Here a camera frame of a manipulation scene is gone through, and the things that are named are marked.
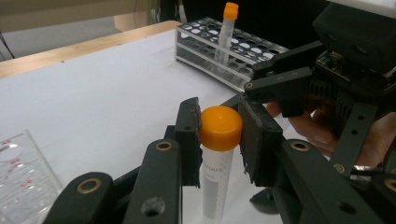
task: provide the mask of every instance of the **cable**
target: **cable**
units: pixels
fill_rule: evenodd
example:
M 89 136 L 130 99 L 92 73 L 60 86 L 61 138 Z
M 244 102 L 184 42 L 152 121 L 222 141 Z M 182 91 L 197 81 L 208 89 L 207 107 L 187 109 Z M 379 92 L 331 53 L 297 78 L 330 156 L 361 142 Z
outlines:
M 180 21 L 180 8 L 178 5 L 178 0 L 175 1 L 175 20 Z
M 11 57 L 13 59 L 15 59 L 15 55 L 12 53 L 11 49 L 9 49 L 8 44 L 7 44 L 6 40 L 4 39 L 3 34 L 1 33 L 1 31 L 0 31 L 0 40 L 1 40 L 1 42 L 3 42 L 4 46 L 8 50 L 9 54 L 11 54 Z
M 135 1 L 134 1 L 134 29 L 136 29 L 136 10 L 137 10 L 137 1 L 139 1 L 139 0 L 135 0 Z

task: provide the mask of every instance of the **orange screw cap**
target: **orange screw cap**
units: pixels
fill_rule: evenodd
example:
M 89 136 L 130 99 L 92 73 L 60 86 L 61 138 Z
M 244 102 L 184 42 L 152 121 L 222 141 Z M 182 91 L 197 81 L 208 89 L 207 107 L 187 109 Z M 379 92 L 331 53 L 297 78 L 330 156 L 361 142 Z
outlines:
M 228 151 L 241 141 L 242 118 L 228 106 L 217 105 L 205 109 L 201 115 L 201 143 L 216 151 Z
M 234 21 L 238 18 L 238 8 L 236 3 L 228 2 L 225 4 L 223 17 L 227 20 Z

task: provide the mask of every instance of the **centrifuge tube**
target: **centrifuge tube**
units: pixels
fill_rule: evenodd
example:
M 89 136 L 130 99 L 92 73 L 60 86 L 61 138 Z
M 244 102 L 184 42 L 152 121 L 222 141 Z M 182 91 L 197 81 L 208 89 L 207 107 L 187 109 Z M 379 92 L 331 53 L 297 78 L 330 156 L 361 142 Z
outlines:
M 216 49 L 215 61 L 227 65 L 229 54 L 224 50 L 229 50 L 233 38 L 233 27 L 238 17 L 239 6 L 235 3 L 228 2 L 224 8 L 223 22 L 219 34 L 219 46 L 222 49 Z
M 233 149 L 241 140 L 242 118 L 230 107 L 219 105 L 204 110 L 201 119 L 204 221 L 205 224 L 220 224 L 233 161 Z

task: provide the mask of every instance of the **clear plastic container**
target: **clear plastic container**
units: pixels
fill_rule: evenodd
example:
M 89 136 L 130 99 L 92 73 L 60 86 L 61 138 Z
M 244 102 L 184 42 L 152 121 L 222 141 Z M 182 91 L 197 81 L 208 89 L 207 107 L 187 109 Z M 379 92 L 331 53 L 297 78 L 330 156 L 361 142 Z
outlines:
M 0 224 L 42 223 L 60 190 L 27 131 L 0 142 Z
M 201 119 L 204 222 L 220 224 L 233 162 L 233 149 L 241 140 L 242 118 L 230 107 L 220 105 L 204 110 Z
M 238 5 L 227 3 L 224 8 L 224 20 L 219 34 L 219 46 L 223 49 L 230 49 L 233 39 L 233 27 L 238 16 Z M 229 54 L 224 50 L 216 49 L 215 61 L 223 65 L 228 64 Z
M 215 151 L 203 147 L 205 223 L 221 223 L 233 162 L 233 149 Z

